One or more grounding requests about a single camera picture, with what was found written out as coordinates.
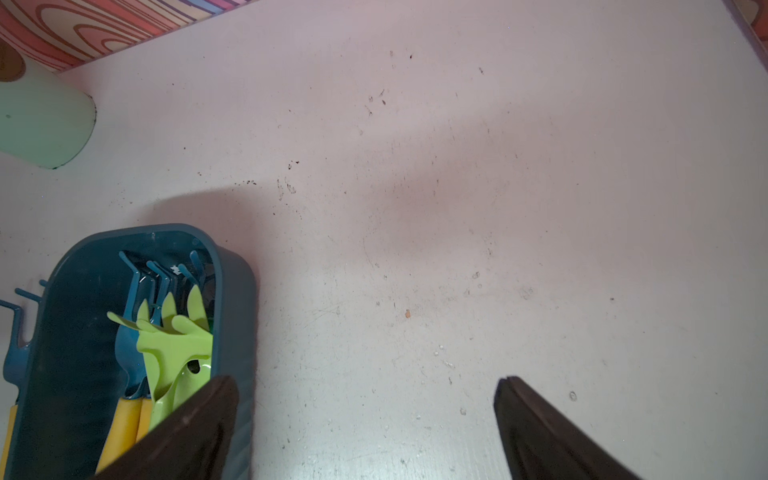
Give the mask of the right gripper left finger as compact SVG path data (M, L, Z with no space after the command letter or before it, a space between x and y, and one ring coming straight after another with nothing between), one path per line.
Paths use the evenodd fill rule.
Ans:
M95 479L221 479L234 434L239 391L212 378Z

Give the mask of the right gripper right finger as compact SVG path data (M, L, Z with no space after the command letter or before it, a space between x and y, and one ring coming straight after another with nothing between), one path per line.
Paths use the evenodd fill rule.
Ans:
M635 479L523 379L499 380L494 412L514 479Z

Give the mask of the lime rake wooden handle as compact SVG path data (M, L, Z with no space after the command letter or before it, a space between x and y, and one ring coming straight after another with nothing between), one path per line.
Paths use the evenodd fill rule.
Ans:
M167 294L159 325L150 322L146 301L140 305L135 321L113 312L107 314L111 321L138 333L137 351L144 357L152 400L150 429L163 422L211 378L213 334L199 286L191 288L186 307L185 315L178 313L174 296Z

